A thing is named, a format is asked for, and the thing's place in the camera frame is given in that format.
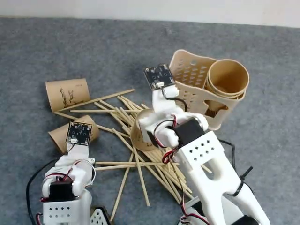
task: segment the hole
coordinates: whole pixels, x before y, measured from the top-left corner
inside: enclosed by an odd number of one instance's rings
[[[195,66],[196,64],[197,64],[197,61],[196,61],[196,60],[192,60],[192,61],[191,61],[191,65],[192,65],[192,66]]]

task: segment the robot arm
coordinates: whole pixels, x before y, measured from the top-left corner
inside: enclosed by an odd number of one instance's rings
[[[233,169],[214,132],[205,133],[208,129],[205,117],[197,113],[183,112],[176,106],[175,101],[166,100],[167,95],[172,98],[178,95],[175,81],[167,66],[147,68],[145,75],[153,91],[154,112],[138,121],[143,139],[145,142],[151,141],[161,149],[176,149],[176,160],[180,162],[186,177],[192,181],[193,190],[202,203],[209,224],[227,224],[223,194],[229,194],[233,195],[232,201],[252,218],[252,223],[249,224],[269,225],[269,219],[250,188]],[[203,171],[201,165],[204,163],[211,166],[213,179],[208,178]],[[239,216],[242,214],[237,207],[230,212],[237,212]]]
[[[43,180],[43,222],[90,225],[91,195],[85,187],[95,179],[94,158],[89,158],[91,124],[71,122],[67,155],[60,157]]]

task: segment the black circuit board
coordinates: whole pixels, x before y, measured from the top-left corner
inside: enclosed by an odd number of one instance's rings
[[[144,73],[151,90],[157,90],[175,84],[173,75],[166,64],[146,68],[144,69]]]
[[[70,122],[66,143],[89,145],[92,125],[87,123]]]

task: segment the brown paper cup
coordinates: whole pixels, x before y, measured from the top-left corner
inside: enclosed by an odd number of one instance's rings
[[[152,112],[153,111],[151,109],[144,109],[141,112],[139,112],[139,114],[136,117],[136,122],[134,123],[131,129],[131,142],[135,146],[135,148],[141,151],[152,151],[157,149],[152,143],[143,141],[142,133],[138,128],[138,120],[148,116]]]
[[[75,122],[88,123],[88,124],[92,125],[92,132],[90,134],[90,142],[92,142],[93,140],[95,140],[96,138],[99,137],[99,133],[100,133],[99,129],[90,116],[88,116],[88,115],[83,116],[83,117],[75,120]],[[60,152],[63,154],[67,152],[66,138],[67,138],[67,134],[68,134],[68,128],[69,128],[69,124],[66,124],[62,127],[59,127],[57,129],[49,132],[50,137],[52,138],[52,140],[54,141],[54,143],[56,144],[56,146],[58,147]]]
[[[249,85],[249,73],[235,60],[218,60],[208,70],[206,87],[212,93],[225,98],[236,98]]]
[[[90,100],[86,79],[46,82],[52,112]]]

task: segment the perforated basket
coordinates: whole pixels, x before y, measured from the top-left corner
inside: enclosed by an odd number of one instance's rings
[[[187,103],[192,113],[203,114],[209,124],[210,130],[218,130],[224,119],[233,108],[244,99],[246,91],[236,99],[220,97],[205,89],[206,76],[216,59],[194,55],[185,50],[177,50],[170,63],[170,70],[180,90],[179,97]],[[209,109],[208,102],[224,105],[218,111]]]

